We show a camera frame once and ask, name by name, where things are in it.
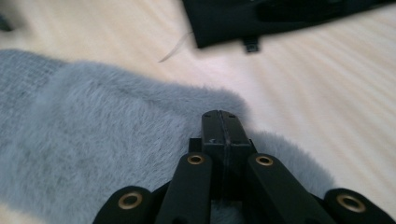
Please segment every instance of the gray fleece cloth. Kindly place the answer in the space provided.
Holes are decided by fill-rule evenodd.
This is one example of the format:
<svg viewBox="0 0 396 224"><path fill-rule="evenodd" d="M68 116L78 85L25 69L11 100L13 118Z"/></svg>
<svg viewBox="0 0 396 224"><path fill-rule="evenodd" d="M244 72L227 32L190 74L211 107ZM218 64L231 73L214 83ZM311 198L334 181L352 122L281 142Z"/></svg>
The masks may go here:
<svg viewBox="0 0 396 224"><path fill-rule="evenodd" d="M126 186L154 190L172 178L201 116L248 115L228 91L184 87L101 63L64 63L0 50L0 202L48 223L92 223ZM320 197L333 180L283 137L247 130ZM242 223L235 207L212 208L212 223Z"/></svg>

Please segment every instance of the light wood floor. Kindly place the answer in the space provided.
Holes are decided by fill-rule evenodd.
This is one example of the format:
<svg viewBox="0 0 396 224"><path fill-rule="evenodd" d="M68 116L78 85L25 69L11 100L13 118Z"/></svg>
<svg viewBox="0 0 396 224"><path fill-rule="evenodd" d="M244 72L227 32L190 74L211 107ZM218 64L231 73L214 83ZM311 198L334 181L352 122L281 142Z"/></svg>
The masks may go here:
<svg viewBox="0 0 396 224"><path fill-rule="evenodd" d="M340 186L396 218L396 5L263 37L262 52L252 55L238 41L198 50L190 35L159 63L191 31L179 0L2 4L17 29L0 33L0 49L113 63L167 82L235 91L251 108L251 127L284 135ZM28 223L14 212L0 206L0 222Z"/></svg>

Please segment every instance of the black plastic object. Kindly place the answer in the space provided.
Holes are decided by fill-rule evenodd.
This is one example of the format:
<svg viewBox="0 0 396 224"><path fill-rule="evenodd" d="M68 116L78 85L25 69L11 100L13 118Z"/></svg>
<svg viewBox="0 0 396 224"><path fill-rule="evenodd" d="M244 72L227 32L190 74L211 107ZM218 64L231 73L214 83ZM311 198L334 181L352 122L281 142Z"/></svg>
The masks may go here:
<svg viewBox="0 0 396 224"><path fill-rule="evenodd" d="M183 0L197 47L282 33L342 18L394 0ZM247 52L258 44L246 45Z"/></svg>
<svg viewBox="0 0 396 224"><path fill-rule="evenodd" d="M277 158L253 154L246 170L244 213L247 223L336 224Z"/></svg>
<svg viewBox="0 0 396 224"><path fill-rule="evenodd" d="M190 139L170 183L120 189L93 223L208 224L211 201L241 203L247 224L395 224L352 190L311 195L277 158L257 153L237 116L217 110L203 114L202 137Z"/></svg>
<svg viewBox="0 0 396 224"><path fill-rule="evenodd" d="M332 189L324 198L329 213L342 224L395 223L378 206L350 189Z"/></svg>
<svg viewBox="0 0 396 224"><path fill-rule="evenodd" d="M155 223L209 223L211 170L212 160L205 154L195 152L184 155Z"/></svg>

